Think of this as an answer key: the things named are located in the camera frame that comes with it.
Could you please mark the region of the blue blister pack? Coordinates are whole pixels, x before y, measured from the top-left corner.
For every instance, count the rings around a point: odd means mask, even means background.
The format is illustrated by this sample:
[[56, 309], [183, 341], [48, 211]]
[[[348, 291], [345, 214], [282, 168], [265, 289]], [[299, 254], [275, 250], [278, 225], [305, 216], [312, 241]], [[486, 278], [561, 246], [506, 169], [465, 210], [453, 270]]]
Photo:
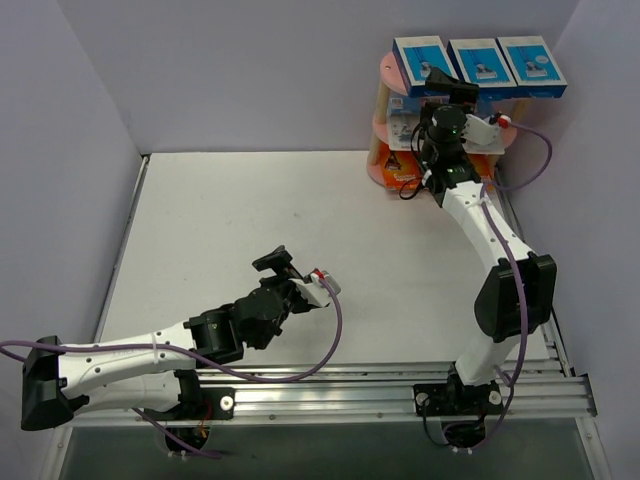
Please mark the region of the blue blister pack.
[[467, 153], [491, 155], [504, 152], [500, 117], [490, 102], [480, 100], [476, 104], [475, 111], [466, 115], [461, 134]]

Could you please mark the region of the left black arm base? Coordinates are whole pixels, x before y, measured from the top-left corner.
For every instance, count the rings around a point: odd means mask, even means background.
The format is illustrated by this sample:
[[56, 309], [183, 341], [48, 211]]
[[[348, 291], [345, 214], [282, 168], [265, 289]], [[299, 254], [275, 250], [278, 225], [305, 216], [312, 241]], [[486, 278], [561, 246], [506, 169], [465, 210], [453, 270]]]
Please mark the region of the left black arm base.
[[234, 418], [235, 397], [236, 390], [230, 387], [206, 388], [165, 412], [149, 408], [135, 408], [134, 412], [163, 435], [168, 457], [221, 460], [224, 453], [206, 444], [213, 421]]

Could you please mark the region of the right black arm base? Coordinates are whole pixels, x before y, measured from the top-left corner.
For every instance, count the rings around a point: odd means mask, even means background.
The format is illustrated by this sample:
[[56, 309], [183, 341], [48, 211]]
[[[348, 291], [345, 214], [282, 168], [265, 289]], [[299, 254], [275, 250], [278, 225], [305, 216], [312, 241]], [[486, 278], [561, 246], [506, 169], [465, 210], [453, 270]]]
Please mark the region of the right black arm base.
[[478, 387], [452, 382], [414, 384], [412, 391], [415, 414], [427, 439], [438, 447], [473, 449], [487, 437], [486, 419], [504, 410], [495, 382]]

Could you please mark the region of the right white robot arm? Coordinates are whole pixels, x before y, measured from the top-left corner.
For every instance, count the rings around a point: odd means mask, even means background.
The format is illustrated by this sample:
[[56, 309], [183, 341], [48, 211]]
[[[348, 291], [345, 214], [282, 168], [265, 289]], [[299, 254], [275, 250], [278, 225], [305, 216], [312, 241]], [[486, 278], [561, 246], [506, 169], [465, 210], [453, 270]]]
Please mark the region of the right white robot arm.
[[479, 402], [479, 386], [495, 379], [512, 351], [524, 361], [529, 335], [550, 318], [557, 265], [511, 229], [488, 193], [501, 185], [483, 180], [467, 151], [500, 142], [514, 122], [501, 113], [477, 116], [478, 85], [437, 67], [430, 69], [425, 87], [449, 100], [422, 107], [414, 133], [420, 186], [457, 222], [486, 271], [474, 302], [478, 336], [454, 363], [457, 379], [443, 390], [447, 406], [464, 413]]

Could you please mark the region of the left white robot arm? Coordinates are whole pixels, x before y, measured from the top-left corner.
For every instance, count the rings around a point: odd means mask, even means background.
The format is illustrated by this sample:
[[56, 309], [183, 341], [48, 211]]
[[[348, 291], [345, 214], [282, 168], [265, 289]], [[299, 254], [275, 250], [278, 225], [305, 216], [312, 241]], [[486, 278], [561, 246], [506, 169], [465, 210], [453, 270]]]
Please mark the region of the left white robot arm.
[[246, 296], [170, 327], [97, 344], [64, 344], [56, 335], [28, 343], [22, 430], [52, 429], [79, 413], [119, 408], [194, 417], [204, 405], [197, 369], [266, 349], [290, 315], [331, 301], [323, 273], [302, 275], [283, 246], [252, 266], [272, 274]]

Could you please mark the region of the white blue Harry's box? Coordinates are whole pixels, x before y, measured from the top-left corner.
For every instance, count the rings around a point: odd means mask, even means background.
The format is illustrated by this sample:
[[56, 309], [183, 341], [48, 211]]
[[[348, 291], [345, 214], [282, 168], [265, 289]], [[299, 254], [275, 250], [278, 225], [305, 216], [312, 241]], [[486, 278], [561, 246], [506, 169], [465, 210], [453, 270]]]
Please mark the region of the white blue Harry's box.
[[562, 97], [567, 81], [542, 36], [498, 37], [496, 41], [516, 83], [514, 98]]

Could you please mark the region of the grey Harry's box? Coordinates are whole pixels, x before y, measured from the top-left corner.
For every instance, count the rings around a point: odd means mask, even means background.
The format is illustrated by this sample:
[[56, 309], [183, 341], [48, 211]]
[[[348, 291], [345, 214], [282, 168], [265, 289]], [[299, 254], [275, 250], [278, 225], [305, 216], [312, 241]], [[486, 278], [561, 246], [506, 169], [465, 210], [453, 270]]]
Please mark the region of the grey Harry's box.
[[434, 69], [458, 78], [439, 36], [396, 37], [392, 53], [409, 97], [432, 95], [426, 89], [426, 81]]
[[517, 82], [494, 38], [452, 39], [447, 53], [458, 75], [479, 86], [479, 97], [486, 101], [515, 97]]

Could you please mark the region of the orange Gillette box front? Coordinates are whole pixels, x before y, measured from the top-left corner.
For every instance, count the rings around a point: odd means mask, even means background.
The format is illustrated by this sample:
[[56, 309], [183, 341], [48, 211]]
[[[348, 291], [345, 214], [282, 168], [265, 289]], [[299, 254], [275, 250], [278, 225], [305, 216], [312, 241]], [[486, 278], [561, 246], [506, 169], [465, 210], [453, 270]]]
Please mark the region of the orange Gillette box front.
[[487, 184], [487, 190], [489, 192], [495, 192], [496, 189], [493, 185], [495, 161], [493, 157], [484, 154], [470, 154], [469, 159], [479, 175], [481, 182]]

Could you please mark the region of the orange gillette box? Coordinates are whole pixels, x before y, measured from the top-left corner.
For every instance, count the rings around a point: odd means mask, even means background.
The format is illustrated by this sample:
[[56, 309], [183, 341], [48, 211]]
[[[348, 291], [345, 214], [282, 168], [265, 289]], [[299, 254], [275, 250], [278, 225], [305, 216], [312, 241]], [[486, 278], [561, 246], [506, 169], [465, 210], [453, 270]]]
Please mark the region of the orange gillette box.
[[422, 178], [418, 163], [409, 151], [391, 150], [382, 143], [378, 152], [382, 183], [387, 190], [411, 196]]
[[481, 182], [487, 184], [487, 190], [489, 192], [495, 192], [496, 189], [493, 185], [495, 161], [493, 157], [484, 154], [470, 154], [469, 159], [479, 175]]

